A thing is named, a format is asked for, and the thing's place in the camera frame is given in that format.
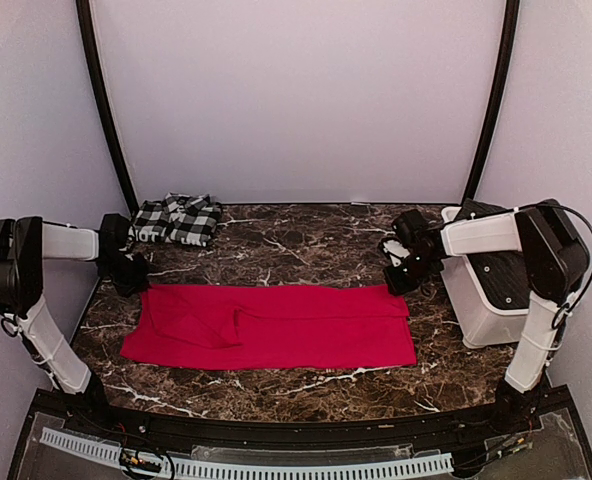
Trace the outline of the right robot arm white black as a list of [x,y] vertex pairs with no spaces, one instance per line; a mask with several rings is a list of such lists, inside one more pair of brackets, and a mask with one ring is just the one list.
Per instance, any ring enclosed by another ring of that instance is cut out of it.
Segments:
[[542,396],[542,377],[560,348],[567,319],[592,282],[592,248],[577,211],[547,199],[512,209],[467,200],[439,223],[402,212],[379,249],[391,294],[404,296],[440,275],[470,349],[513,343],[486,424],[518,429]]

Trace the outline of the black white checkered shirt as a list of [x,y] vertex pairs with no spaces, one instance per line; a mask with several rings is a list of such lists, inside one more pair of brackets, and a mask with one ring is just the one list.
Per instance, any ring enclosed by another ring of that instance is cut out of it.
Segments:
[[168,193],[162,200],[142,203],[129,235],[139,242],[207,247],[222,213],[222,205],[210,195]]

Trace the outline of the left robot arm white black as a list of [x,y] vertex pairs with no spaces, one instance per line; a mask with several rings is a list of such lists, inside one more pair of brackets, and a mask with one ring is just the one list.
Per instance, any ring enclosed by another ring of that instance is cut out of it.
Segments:
[[98,276],[129,297],[149,287],[148,264],[128,252],[130,221],[107,214],[97,230],[45,221],[40,216],[0,219],[1,327],[18,337],[34,364],[52,385],[81,402],[79,421],[96,436],[117,427],[116,412],[106,406],[102,381],[73,351],[53,319],[44,295],[43,262],[91,262]]

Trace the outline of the red garment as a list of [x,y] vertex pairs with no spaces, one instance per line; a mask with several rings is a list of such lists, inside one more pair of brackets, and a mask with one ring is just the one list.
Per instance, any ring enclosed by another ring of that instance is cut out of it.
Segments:
[[409,310],[384,285],[154,285],[121,355],[200,370],[411,366]]

